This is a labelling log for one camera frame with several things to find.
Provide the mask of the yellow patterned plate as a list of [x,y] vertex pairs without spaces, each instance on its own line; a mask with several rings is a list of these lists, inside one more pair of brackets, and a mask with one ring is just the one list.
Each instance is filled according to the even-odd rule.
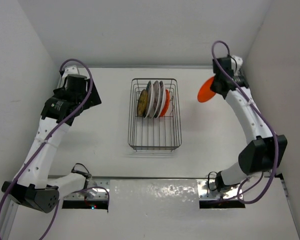
[[147,107],[147,101],[148,101],[148,92],[146,89],[143,89],[137,103],[137,110],[136,114],[138,117],[142,117],[146,107]]

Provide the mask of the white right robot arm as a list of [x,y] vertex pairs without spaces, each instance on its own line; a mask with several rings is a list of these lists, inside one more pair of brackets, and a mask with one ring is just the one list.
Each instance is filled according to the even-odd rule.
[[230,55],[213,60],[214,79],[210,89],[223,97],[234,111],[246,138],[247,146],[231,167],[219,171],[215,177],[218,192],[240,184],[255,173],[267,172],[274,163],[280,164],[288,145],[284,135],[274,139],[270,128],[256,113],[250,86],[242,74],[235,74]]

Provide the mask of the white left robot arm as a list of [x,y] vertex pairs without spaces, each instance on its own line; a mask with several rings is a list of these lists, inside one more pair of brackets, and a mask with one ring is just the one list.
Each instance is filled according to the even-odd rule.
[[75,65],[60,72],[63,85],[53,91],[40,114],[39,126],[26,157],[17,173],[16,183],[5,181],[2,192],[18,205],[43,213],[50,213],[63,197],[85,189],[91,174],[72,169],[54,180],[48,175],[58,147],[74,119],[84,110],[101,104],[96,86],[90,78],[79,73]]

